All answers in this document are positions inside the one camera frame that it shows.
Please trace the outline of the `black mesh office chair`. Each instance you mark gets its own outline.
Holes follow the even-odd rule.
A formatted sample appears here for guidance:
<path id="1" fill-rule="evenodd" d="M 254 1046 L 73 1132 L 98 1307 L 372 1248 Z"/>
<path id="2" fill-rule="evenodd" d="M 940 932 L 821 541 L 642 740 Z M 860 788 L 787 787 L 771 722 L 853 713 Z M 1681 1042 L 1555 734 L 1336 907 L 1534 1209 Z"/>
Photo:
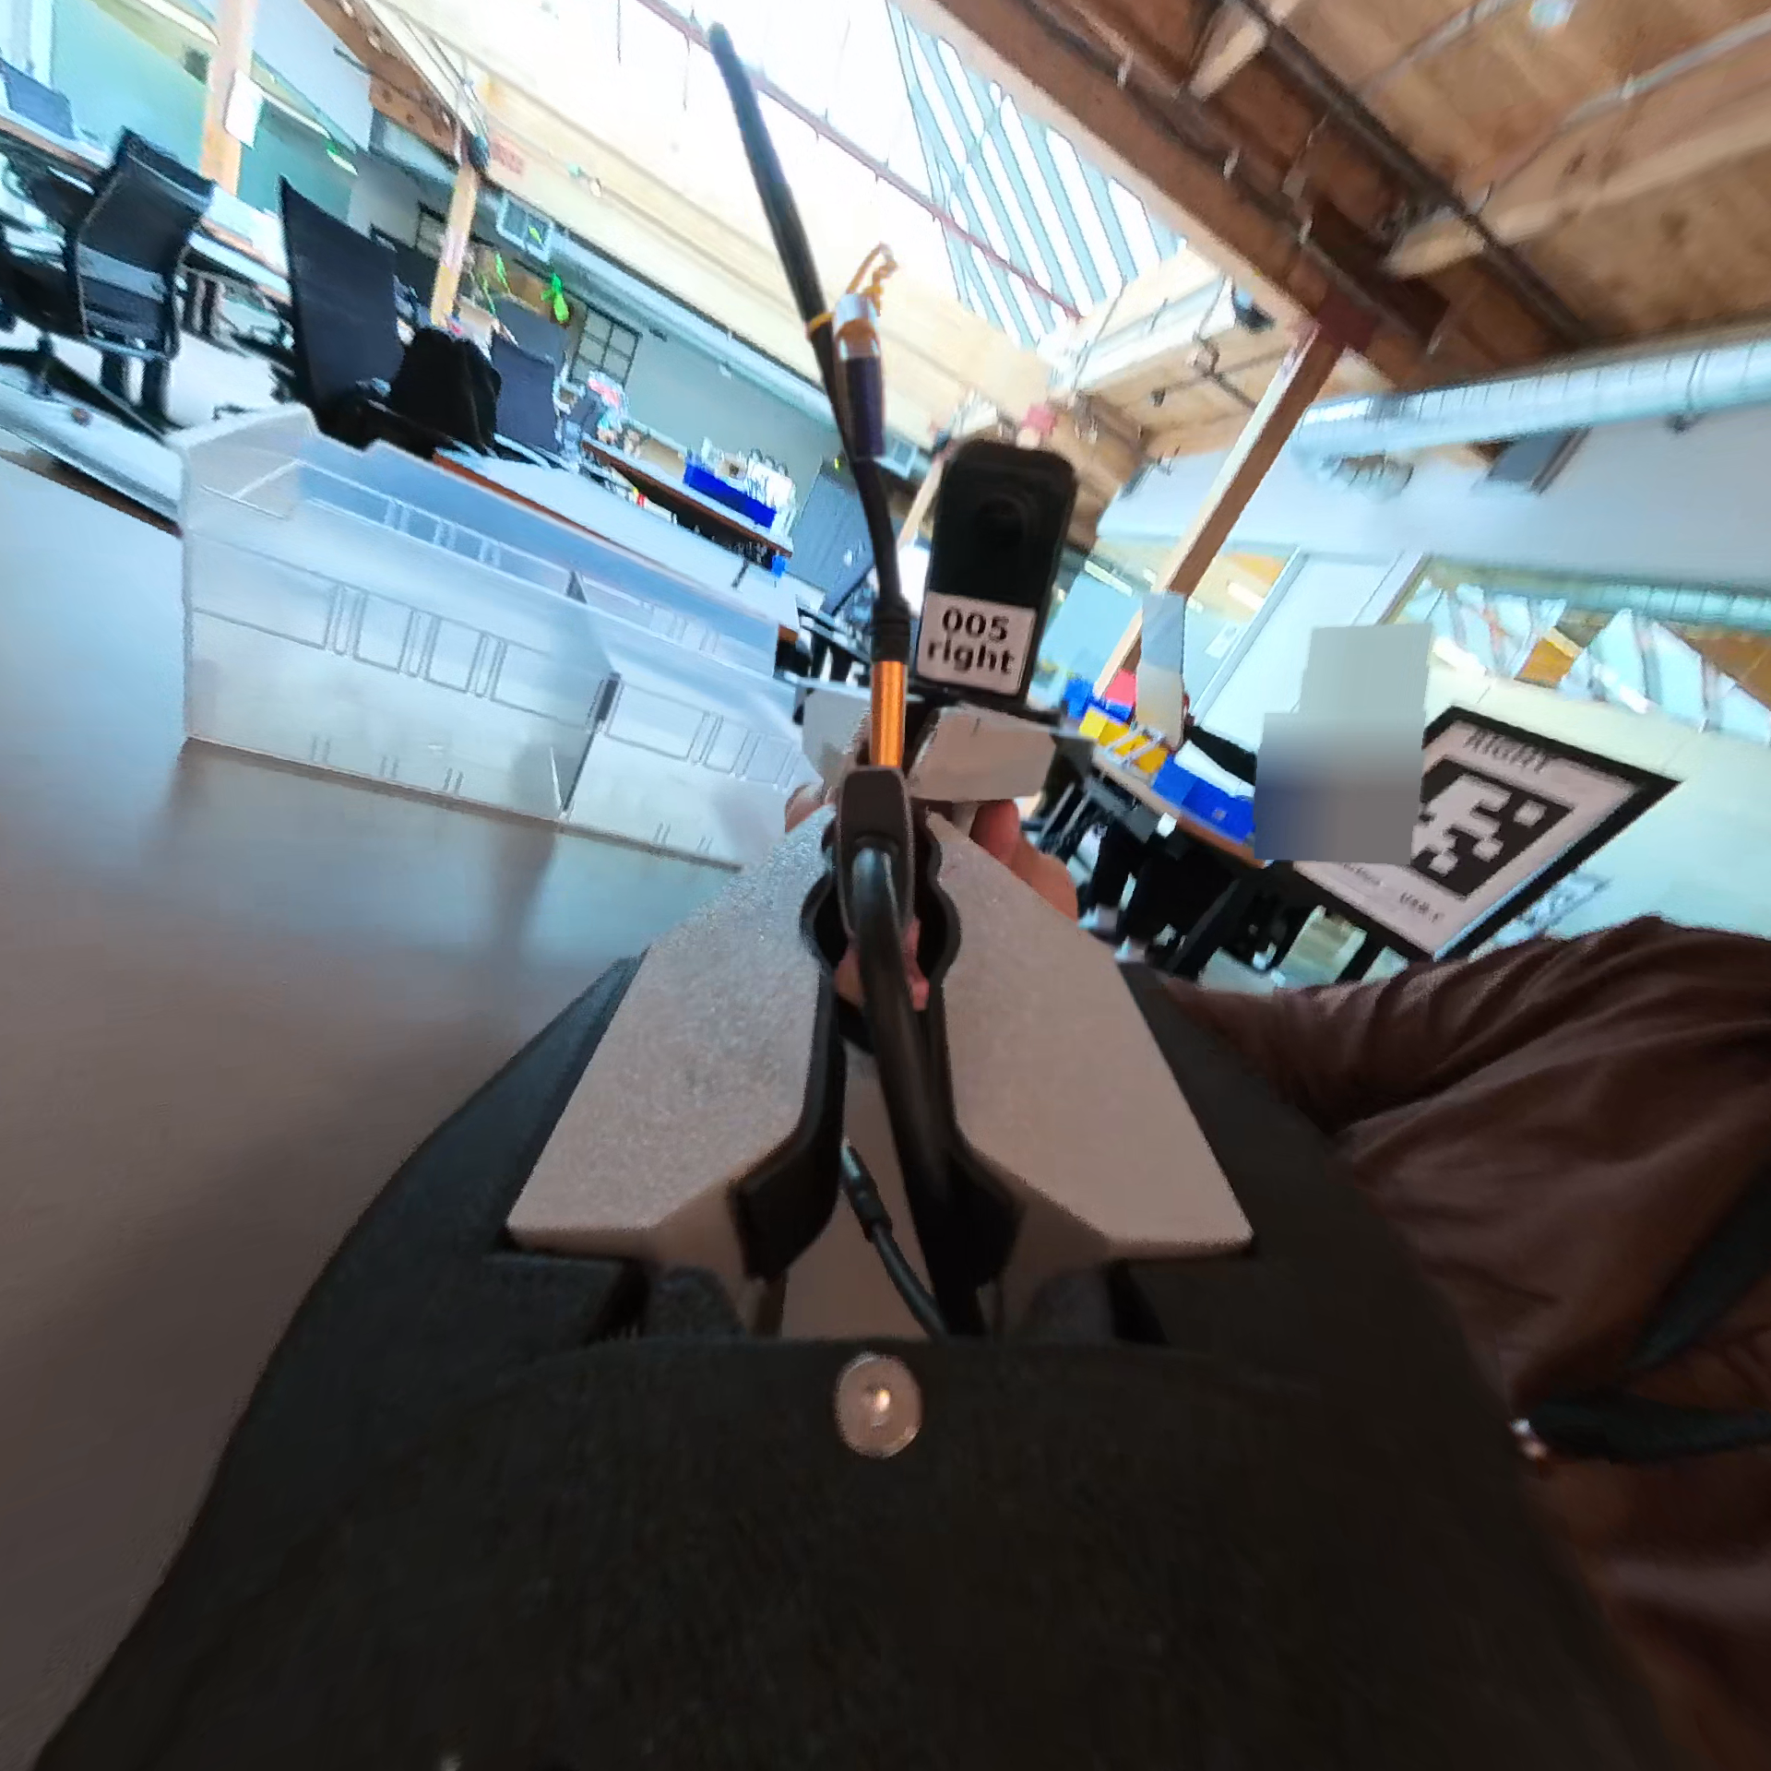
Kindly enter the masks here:
<path id="1" fill-rule="evenodd" d="M 401 338 L 394 254 L 278 184 L 294 310 L 295 399 L 324 435 L 355 449 L 376 440 L 409 454 L 427 445 L 392 407 L 408 343 Z"/>
<path id="2" fill-rule="evenodd" d="M 181 273 L 214 184 L 140 130 L 125 128 L 111 164 L 76 191 L 56 253 L 2 247 L 2 326 L 34 329 L 6 368 L 36 399 L 63 392 L 145 437 L 171 427 L 168 383 L 181 349 Z"/>

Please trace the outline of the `person's brown-clothed torso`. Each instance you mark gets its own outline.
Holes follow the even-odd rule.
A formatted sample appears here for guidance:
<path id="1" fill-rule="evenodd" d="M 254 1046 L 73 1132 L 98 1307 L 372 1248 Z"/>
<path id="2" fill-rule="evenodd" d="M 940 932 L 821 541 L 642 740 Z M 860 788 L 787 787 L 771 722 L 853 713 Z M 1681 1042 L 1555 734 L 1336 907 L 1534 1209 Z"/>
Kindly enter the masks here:
<path id="1" fill-rule="evenodd" d="M 1768 1767 L 1768 1157 L 1384 1181 L 1336 1138 L 1450 1296 L 1675 1736 Z"/>

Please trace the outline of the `grey panel on stand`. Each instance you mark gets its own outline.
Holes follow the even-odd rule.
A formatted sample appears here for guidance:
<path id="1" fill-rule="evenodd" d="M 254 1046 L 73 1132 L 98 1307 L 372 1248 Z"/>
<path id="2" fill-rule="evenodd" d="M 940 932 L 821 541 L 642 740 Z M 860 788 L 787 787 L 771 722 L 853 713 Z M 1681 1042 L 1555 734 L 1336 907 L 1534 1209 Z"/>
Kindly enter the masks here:
<path id="1" fill-rule="evenodd" d="M 1136 718 L 1169 746 L 1190 728 L 1188 688 L 1190 598 L 1152 589 L 1141 598 L 1136 656 Z"/>

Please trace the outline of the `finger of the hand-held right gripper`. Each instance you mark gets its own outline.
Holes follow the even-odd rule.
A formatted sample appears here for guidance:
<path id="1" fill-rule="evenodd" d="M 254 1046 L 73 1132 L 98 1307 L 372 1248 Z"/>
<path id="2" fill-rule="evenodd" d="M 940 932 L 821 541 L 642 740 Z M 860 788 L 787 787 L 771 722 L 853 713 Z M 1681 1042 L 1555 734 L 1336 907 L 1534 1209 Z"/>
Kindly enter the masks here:
<path id="1" fill-rule="evenodd" d="M 1057 748 L 1053 722 L 949 703 L 925 718 L 911 744 L 907 791 L 923 806 L 1018 802 L 1044 788 Z"/>
<path id="2" fill-rule="evenodd" d="M 803 690 L 802 746 L 819 779 L 839 779 L 872 716 L 870 690 Z"/>

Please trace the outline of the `green plant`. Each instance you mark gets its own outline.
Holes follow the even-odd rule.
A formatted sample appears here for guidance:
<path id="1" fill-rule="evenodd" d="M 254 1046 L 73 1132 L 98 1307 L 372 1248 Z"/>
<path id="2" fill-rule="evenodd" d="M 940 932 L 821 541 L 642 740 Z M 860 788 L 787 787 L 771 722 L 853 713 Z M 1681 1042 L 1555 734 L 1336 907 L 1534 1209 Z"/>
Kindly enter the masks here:
<path id="1" fill-rule="evenodd" d="M 570 302 L 562 279 L 532 270 L 514 253 L 507 254 L 486 243 L 473 243 L 463 279 L 477 305 L 494 314 L 507 329 L 514 329 L 502 315 L 508 305 L 524 308 L 550 325 L 565 326 L 570 323 Z"/>

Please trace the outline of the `yellow plastic storage bin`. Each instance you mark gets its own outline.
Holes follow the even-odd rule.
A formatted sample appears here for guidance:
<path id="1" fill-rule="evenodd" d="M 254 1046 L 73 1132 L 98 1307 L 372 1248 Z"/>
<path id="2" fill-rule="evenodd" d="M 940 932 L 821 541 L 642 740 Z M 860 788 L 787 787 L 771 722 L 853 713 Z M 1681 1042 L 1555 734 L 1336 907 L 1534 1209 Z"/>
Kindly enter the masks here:
<path id="1" fill-rule="evenodd" d="M 1155 732 L 1135 718 L 1131 707 L 1090 698 L 1077 722 L 1077 734 L 1102 751 L 1113 767 L 1131 769 L 1155 779 L 1174 751 Z"/>

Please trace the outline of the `black backpack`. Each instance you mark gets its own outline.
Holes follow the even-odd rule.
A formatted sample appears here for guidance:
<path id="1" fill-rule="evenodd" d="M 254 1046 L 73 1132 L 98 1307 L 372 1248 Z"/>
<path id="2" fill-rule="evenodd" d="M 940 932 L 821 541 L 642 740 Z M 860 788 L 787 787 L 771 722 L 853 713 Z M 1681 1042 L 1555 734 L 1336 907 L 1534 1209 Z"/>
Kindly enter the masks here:
<path id="1" fill-rule="evenodd" d="M 473 341 L 427 325 L 414 330 L 388 390 L 388 408 L 453 447 L 495 454 L 502 375 Z"/>

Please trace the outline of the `black braided cable orange plugs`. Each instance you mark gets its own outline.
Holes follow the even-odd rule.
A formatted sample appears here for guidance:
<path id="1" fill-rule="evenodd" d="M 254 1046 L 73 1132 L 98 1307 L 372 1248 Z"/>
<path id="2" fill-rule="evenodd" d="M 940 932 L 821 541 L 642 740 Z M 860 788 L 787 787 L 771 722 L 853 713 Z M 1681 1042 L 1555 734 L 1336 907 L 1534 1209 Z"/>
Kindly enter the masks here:
<path id="1" fill-rule="evenodd" d="M 878 581 L 872 616 L 872 758 L 883 767 L 904 767 L 913 614 L 901 587 L 899 541 L 880 466 L 886 417 L 880 293 L 894 273 L 896 260 L 888 249 L 878 247 L 863 260 L 839 297 L 827 299 L 806 221 L 768 133 L 755 82 L 723 22 L 706 27 L 705 34 L 734 110 L 768 236 L 783 266 L 792 305 L 812 346 L 870 532 Z"/>

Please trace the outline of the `silver ventilation duct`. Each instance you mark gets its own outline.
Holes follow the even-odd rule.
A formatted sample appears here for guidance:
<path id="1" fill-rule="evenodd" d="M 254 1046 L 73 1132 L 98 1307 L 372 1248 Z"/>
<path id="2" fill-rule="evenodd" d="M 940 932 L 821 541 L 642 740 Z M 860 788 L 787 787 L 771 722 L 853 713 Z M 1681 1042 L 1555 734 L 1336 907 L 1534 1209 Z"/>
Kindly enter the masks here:
<path id="1" fill-rule="evenodd" d="M 1769 401 L 1769 326 L 1746 325 L 1555 360 L 1475 383 L 1374 392 L 1312 407 L 1301 457 L 1410 456 L 1707 417 Z"/>

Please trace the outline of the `blue plastic storage bin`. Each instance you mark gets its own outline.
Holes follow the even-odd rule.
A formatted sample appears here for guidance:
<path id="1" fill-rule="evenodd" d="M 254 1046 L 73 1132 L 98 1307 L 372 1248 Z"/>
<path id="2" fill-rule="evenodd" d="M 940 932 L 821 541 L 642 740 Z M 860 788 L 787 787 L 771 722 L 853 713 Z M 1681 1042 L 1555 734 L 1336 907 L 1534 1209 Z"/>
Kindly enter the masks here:
<path id="1" fill-rule="evenodd" d="M 1188 818 L 1220 831 L 1233 844 L 1253 844 L 1254 798 L 1250 791 L 1225 788 L 1170 756 L 1154 778 L 1155 795 Z"/>

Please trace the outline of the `clear plastic divided bin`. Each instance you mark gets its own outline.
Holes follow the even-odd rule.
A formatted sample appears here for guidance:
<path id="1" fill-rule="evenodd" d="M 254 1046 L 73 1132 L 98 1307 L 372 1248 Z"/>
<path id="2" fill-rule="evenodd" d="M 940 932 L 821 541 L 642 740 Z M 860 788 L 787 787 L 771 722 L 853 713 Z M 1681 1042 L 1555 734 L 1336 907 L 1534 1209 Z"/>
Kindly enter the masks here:
<path id="1" fill-rule="evenodd" d="M 564 469 L 184 431 L 190 742 L 719 868 L 808 778 L 764 566 Z"/>

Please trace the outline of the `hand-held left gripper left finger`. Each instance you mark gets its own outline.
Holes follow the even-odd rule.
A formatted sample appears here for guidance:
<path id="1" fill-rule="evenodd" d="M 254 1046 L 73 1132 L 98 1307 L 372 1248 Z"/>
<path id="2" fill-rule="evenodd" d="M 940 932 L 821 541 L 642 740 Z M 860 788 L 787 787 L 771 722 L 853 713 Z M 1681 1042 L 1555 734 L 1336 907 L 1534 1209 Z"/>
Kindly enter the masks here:
<path id="1" fill-rule="evenodd" d="M 829 819 L 657 939 L 508 1211 L 532 1253 L 779 1277 L 835 1206 L 835 987 L 808 932 Z"/>

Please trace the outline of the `black-white marker sign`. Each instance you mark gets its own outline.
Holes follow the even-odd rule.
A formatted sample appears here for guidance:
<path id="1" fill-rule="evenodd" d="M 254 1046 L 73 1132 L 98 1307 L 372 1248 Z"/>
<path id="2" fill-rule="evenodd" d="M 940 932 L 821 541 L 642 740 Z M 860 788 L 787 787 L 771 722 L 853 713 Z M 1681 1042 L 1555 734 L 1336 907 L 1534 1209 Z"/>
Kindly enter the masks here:
<path id="1" fill-rule="evenodd" d="M 1404 861 L 1296 860 L 1305 899 L 1410 961 L 1461 958 L 1657 808 L 1676 782 L 1450 707 L 1423 732 Z"/>

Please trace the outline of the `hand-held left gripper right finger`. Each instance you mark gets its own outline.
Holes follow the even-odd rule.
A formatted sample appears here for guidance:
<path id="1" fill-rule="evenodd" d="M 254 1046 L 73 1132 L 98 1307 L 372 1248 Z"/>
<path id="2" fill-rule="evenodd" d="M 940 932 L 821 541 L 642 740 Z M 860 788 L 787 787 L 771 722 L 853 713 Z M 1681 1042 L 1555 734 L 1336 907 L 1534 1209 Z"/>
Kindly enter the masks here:
<path id="1" fill-rule="evenodd" d="M 925 829 L 951 942 L 929 1009 L 958 1152 L 1009 1209 L 990 1284 L 1247 1253 L 1250 1220 L 1128 971 L 947 818 Z"/>

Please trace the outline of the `person's right hand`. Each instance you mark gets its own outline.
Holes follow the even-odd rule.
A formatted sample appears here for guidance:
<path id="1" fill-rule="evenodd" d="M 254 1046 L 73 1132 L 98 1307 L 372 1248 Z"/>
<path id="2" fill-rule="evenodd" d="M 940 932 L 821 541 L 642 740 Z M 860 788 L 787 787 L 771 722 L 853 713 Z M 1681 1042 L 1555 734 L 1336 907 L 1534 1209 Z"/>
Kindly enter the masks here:
<path id="1" fill-rule="evenodd" d="M 799 787 L 785 808 L 785 831 L 792 833 L 832 802 L 832 788 L 821 782 Z M 1077 921 L 1077 888 L 1070 868 L 1027 839 L 1018 802 L 983 802 L 975 809 L 968 834 L 976 848 L 994 855 L 1009 873 L 1016 874 L 1030 890 L 1048 903 L 1068 921 Z M 903 929 L 903 974 L 918 1011 L 929 1005 L 929 977 L 921 969 L 923 929 L 919 919 L 907 921 Z"/>

